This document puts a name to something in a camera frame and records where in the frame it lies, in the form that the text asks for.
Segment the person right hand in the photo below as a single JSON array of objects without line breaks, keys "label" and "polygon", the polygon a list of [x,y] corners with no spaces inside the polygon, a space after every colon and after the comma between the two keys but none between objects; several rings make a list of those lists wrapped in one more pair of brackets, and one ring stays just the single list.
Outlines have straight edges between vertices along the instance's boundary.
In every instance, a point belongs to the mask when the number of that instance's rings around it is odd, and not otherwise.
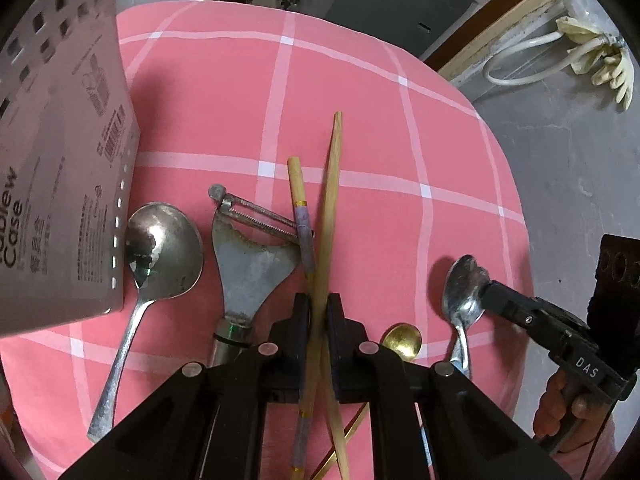
[{"label": "person right hand", "polygon": [[547,388],[539,400],[533,421],[537,438],[555,436],[560,430],[561,419],[568,413],[580,421],[575,431],[567,437],[559,448],[562,453],[573,452],[596,437],[602,422],[606,419],[610,406],[600,402],[592,394],[576,398],[569,408],[563,396],[567,376],[560,368],[549,378]]}]

